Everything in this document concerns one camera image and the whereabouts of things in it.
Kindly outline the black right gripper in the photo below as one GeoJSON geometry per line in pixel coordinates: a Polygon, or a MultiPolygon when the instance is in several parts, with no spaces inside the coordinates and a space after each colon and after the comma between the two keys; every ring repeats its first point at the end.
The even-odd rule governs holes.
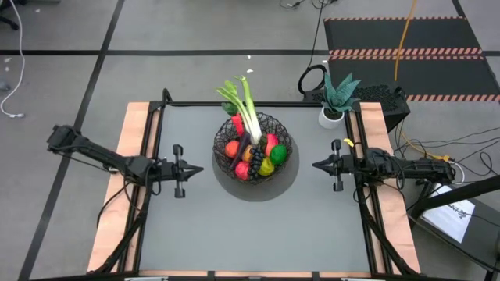
{"type": "Polygon", "coordinates": [[[353,153],[350,155],[341,155],[341,143],[344,142],[341,139],[334,139],[331,143],[333,154],[321,161],[314,162],[312,166],[314,168],[320,169],[329,175],[334,175],[336,177],[333,183],[333,190],[335,192],[340,192],[344,190],[343,181],[341,179],[342,174],[355,174],[360,170],[359,157],[356,153],[355,146],[358,143],[354,142],[355,146],[351,148],[353,153]]]}

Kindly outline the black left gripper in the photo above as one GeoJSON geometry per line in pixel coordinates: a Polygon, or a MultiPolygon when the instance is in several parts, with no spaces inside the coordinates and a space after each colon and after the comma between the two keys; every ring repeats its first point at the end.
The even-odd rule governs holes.
{"type": "Polygon", "coordinates": [[[168,162],[166,159],[160,162],[158,181],[174,180],[176,182],[176,187],[174,189],[175,198],[184,198],[184,179],[189,179],[193,175],[202,172],[204,169],[201,166],[191,165],[187,162],[182,163],[183,153],[183,147],[179,144],[175,144],[173,146],[174,162],[168,162]]]}

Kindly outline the green lime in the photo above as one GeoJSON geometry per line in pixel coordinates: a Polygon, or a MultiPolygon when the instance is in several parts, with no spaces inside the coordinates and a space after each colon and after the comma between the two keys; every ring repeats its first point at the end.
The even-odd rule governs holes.
{"type": "Polygon", "coordinates": [[[270,152],[270,160],[274,165],[282,165],[288,157],[288,149],[283,144],[277,144],[270,152]]]}

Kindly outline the pink-red apple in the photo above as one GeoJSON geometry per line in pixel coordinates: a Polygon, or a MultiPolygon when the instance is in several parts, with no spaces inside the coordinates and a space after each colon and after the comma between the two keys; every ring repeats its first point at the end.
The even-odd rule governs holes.
{"type": "Polygon", "coordinates": [[[238,179],[240,180],[247,180],[249,178],[249,163],[241,161],[239,162],[235,169],[234,169],[235,175],[238,179]]]}

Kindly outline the purple eggplant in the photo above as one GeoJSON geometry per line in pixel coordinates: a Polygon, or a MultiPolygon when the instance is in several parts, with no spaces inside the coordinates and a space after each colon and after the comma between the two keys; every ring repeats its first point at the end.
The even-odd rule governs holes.
{"type": "Polygon", "coordinates": [[[240,140],[239,140],[239,145],[238,145],[238,148],[237,148],[237,154],[235,155],[231,165],[230,165],[230,168],[231,169],[235,169],[236,166],[238,165],[238,163],[241,161],[241,157],[242,155],[244,154],[247,146],[250,145],[251,143],[251,134],[249,132],[245,132],[243,133],[243,135],[241,136],[240,140]]]}

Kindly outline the red peach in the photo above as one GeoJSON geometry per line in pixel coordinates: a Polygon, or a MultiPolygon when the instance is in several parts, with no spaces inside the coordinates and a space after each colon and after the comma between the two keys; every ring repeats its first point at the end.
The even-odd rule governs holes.
{"type": "Polygon", "coordinates": [[[279,140],[277,139],[276,135],[273,133],[268,133],[266,135],[266,146],[265,146],[266,156],[270,156],[271,151],[278,144],[279,144],[279,140]]]}

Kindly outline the yellow-green apple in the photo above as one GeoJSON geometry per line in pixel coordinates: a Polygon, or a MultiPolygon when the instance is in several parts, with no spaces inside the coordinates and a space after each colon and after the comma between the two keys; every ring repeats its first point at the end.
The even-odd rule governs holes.
{"type": "Polygon", "coordinates": [[[263,160],[262,160],[262,163],[261,163],[261,166],[258,170],[258,174],[260,176],[269,176],[271,175],[273,172],[274,172],[275,168],[274,168],[274,164],[272,163],[272,161],[270,160],[269,157],[265,157],[263,160]]]}

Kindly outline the dark grape bunch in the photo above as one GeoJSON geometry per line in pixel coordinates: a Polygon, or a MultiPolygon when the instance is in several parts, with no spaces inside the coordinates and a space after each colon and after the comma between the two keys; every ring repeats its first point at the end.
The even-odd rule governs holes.
{"type": "Polygon", "coordinates": [[[259,170],[262,166],[263,160],[266,157],[265,153],[261,147],[252,146],[250,148],[251,159],[249,162],[248,179],[257,180],[259,175],[259,170]]]}

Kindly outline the green celery stalk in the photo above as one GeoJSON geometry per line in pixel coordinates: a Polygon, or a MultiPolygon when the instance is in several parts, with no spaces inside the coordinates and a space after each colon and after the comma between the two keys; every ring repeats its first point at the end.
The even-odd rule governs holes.
{"type": "Polygon", "coordinates": [[[236,80],[241,82],[244,101],[238,94],[237,85],[231,80],[225,80],[223,87],[218,87],[216,91],[236,107],[240,113],[246,131],[251,136],[251,143],[258,144],[263,136],[257,111],[255,109],[254,99],[246,76],[236,76],[236,80]]]}

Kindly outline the potted plant in white pot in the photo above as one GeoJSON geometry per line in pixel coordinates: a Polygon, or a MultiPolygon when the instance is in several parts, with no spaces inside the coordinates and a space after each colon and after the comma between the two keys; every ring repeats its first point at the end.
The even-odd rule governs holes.
{"type": "Polygon", "coordinates": [[[361,80],[354,80],[350,73],[336,87],[330,76],[324,75],[323,106],[319,114],[319,124],[325,129],[333,129],[340,124],[346,112],[359,101],[352,97],[361,80]]]}

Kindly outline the wooden table side board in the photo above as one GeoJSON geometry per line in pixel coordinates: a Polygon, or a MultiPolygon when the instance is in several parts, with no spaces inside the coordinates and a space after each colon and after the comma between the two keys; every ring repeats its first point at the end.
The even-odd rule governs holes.
{"type": "MultiPolygon", "coordinates": [[[[380,148],[393,155],[380,103],[363,102],[360,106],[368,146],[380,148]]],[[[395,186],[395,180],[389,179],[377,188],[385,235],[408,266],[420,272],[413,235],[406,214],[405,200],[393,186],[395,186]]]]}
{"type": "MultiPolygon", "coordinates": [[[[128,104],[116,153],[123,156],[135,156],[140,153],[148,107],[148,102],[132,102],[128,104]]],[[[94,246],[87,267],[88,271],[96,270],[105,262],[125,233],[130,203],[122,188],[123,177],[121,175],[111,175],[105,201],[108,201],[114,194],[117,194],[117,196],[109,202],[100,216],[94,246]]]]}

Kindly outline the black computer tower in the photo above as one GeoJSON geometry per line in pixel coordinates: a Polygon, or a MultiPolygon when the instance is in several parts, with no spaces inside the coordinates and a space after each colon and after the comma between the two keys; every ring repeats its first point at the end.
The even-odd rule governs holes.
{"type": "MultiPolygon", "coordinates": [[[[298,90],[303,94],[304,101],[315,101],[321,104],[323,100],[323,89],[324,82],[314,87],[311,91],[305,91],[302,85],[298,84],[298,90]]],[[[362,88],[358,88],[357,86],[352,97],[358,98],[359,101],[352,106],[350,112],[345,113],[343,120],[346,119],[351,112],[361,114],[360,104],[363,102],[380,103],[387,131],[390,132],[410,113],[405,100],[405,92],[400,87],[396,87],[392,90],[388,85],[362,88]]]]}

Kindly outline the white paper sheet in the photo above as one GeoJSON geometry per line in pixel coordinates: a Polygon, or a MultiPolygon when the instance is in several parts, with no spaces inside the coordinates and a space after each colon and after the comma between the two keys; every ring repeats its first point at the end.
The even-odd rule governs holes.
{"type": "Polygon", "coordinates": [[[428,209],[422,219],[461,244],[475,207],[469,200],[458,201],[428,209]]]}

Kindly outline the black floor mat striped edges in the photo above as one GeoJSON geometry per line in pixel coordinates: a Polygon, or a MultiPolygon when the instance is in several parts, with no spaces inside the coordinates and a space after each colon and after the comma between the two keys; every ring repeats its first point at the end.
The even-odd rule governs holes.
{"type": "Polygon", "coordinates": [[[408,101],[500,101],[498,85],[462,16],[327,18],[330,76],[401,87],[408,101]]]}

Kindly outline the dark grey side cart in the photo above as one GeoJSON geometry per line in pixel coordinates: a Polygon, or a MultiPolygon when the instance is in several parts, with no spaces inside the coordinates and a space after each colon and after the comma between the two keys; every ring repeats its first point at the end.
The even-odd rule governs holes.
{"type": "Polygon", "coordinates": [[[425,183],[418,199],[410,205],[410,225],[417,225],[429,234],[485,268],[489,275],[500,275],[500,207],[493,208],[477,200],[481,195],[500,192],[500,176],[465,185],[425,183]],[[422,214],[432,208],[458,201],[469,200],[476,205],[462,243],[458,243],[422,219],[422,214]]]}

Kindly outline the black office chair base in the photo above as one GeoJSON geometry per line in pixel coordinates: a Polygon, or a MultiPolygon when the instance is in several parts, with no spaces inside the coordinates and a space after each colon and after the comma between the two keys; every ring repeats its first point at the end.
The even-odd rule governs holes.
{"type": "Polygon", "coordinates": [[[5,23],[9,25],[12,30],[18,30],[19,26],[17,23],[2,15],[2,12],[7,8],[10,8],[11,6],[12,4],[10,3],[9,0],[0,0],[0,23],[5,23]]]}

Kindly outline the black aluminium table frame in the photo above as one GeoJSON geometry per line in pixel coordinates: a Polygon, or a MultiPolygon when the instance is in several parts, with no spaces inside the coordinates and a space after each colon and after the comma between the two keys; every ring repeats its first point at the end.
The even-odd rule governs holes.
{"type": "Polygon", "coordinates": [[[279,119],[298,146],[299,170],[292,186],[270,201],[243,201],[227,193],[213,170],[213,137],[225,121],[216,101],[172,101],[153,124],[148,153],[182,143],[203,171],[188,182],[189,195],[166,194],[148,203],[145,224],[133,235],[124,259],[112,270],[144,275],[217,278],[364,277],[395,273],[397,267],[363,221],[369,209],[385,235],[377,188],[358,190],[352,176],[335,192],[330,176],[313,163],[330,154],[330,142],[350,136],[367,143],[361,114],[351,112],[336,129],[316,121],[316,104],[262,103],[279,119]]]}

